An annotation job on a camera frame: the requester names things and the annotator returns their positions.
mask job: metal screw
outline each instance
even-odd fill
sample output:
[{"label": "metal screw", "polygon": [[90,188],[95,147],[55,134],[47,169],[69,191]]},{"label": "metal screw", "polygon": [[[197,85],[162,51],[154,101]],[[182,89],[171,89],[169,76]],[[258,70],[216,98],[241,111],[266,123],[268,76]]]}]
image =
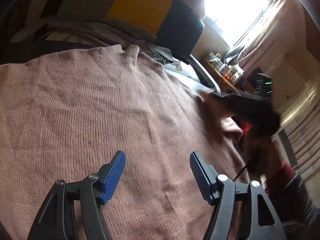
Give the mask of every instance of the metal screw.
[{"label": "metal screw", "polygon": [[256,180],[253,180],[251,181],[251,185],[254,186],[254,187],[259,187],[260,186],[260,183]]},{"label": "metal screw", "polygon": [[62,186],[63,185],[63,180],[59,179],[59,180],[56,181],[55,184]]},{"label": "metal screw", "polygon": [[224,174],[219,174],[219,175],[218,175],[218,179],[219,179],[220,181],[226,181],[226,180],[228,179],[228,177],[227,177],[226,175],[224,175]]},{"label": "metal screw", "polygon": [[91,179],[91,180],[95,180],[95,179],[98,178],[98,175],[97,174],[91,174],[91,175],[89,175],[88,178]]}]

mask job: desk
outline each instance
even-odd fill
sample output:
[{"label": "desk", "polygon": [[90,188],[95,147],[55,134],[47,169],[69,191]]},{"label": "desk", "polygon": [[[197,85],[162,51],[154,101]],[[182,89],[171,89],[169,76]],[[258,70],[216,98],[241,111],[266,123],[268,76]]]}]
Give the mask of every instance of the desk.
[{"label": "desk", "polygon": [[233,83],[222,76],[219,71],[216,69],[214,65],[212,65],[207,59],[205,60],[205,64],[213,71],[213,73],[220,79],[226,86],[233,92],[239,93],[239,90],[233,85]]}]

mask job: knit fabric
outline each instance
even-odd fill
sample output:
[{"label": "knit fabric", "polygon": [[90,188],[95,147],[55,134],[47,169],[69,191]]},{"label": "knit fabric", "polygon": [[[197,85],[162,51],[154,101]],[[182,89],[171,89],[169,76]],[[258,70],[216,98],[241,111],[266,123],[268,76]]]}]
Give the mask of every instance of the knit fabric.
[{"label": "knit fabric", "polygon": [[57,179],[82,180],[116,150],[127,163],[102,208],[113,239],[202,239],[213,209],[190,153],[230,178],[243,165],[230,139],[209,139],[190,90],[138,46],[2,65],[0,85],[0,221],[13,240],[27,238]]}]

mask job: red cloth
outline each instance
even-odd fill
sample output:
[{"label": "red cloth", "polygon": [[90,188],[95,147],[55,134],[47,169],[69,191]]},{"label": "red cloth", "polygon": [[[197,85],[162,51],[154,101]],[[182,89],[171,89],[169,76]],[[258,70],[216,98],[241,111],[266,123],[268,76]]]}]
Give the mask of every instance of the red cloth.
[{"label": "red cloth", "polygon": [[243,130],[243,136],[246,137],[248,132],[251,130],[252,125],[246,121],[240,120],[240,128]]},{"label": "red cloth", "polygon": [[297,190],[286,187],[294,176],[292,168],[286,163],[274,177],[266,182],[266,192],[282,222],[292,221],[297,217],[297,213],[301,213],[299,208],[295,208]]}]

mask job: window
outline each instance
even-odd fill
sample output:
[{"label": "window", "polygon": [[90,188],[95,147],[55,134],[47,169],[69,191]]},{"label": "window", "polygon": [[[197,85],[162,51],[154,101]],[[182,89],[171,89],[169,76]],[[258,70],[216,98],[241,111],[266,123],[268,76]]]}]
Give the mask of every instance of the window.
[{"label": "window", "polygon": [[210,25],[233,47],[251,29],[273,0],[204,0]]}]

